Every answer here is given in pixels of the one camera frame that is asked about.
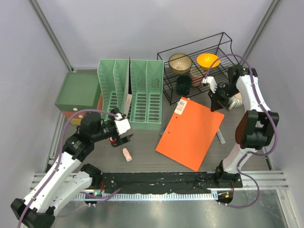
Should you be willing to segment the white folder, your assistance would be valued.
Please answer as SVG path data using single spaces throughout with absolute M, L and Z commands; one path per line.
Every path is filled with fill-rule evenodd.
M 127 73 L 125 77 L 125 87 L 123 92 L 123 114 L 128 116 L 132 101 L 132 85 L 131 85 L 131 58 L 128 58 Z

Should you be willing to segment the orange folder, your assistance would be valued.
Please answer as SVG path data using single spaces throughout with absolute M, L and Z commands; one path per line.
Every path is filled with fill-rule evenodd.
M 224 114 L 182 97 L 155 150 L 198 171 L 223 119 Z

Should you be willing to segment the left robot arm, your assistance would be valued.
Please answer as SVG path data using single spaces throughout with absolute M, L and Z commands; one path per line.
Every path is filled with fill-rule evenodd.
M 102 172 L 91 164 L 83 165 L 72 180 L 65 182 L 94 150 L 95 143 L 109 139 L 113 147 L 118 147 L 130 141 L 130 135 L 122 137 L 131 128 L 129 120 L 118 108 L 107 113 L 107 121 L 101 118 L 103 111 L 85 109 L 84 112 L 76 132 L 66 141 L 60 140 L 58 157 L 39 184 L 24 198 L 13 200 L 10 207 L 18 219 L 18 227 L 51 227 L 77 194 L 88 187 L 95 190 L 100 186 Z

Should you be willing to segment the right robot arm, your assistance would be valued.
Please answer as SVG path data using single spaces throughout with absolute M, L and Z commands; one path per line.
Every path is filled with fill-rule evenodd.
M 263 99 L 254 68 L 233 65 L 228 69 L 228 78 L 229 82 L 223 86 L 217 85 L 211 76 L 202 81 L 209 85 L 211 111 L 229 108 L 229 100 L 236 94 L 241 95 L 245 109 L 235 131 L 236 144 L 216 167 L 214 181 L 221 188 L 238 180 L 240 169 L 250 156 L 262 156 L 260 150 L 277 141 L 279 122 L 279 114 L 272 112 Z

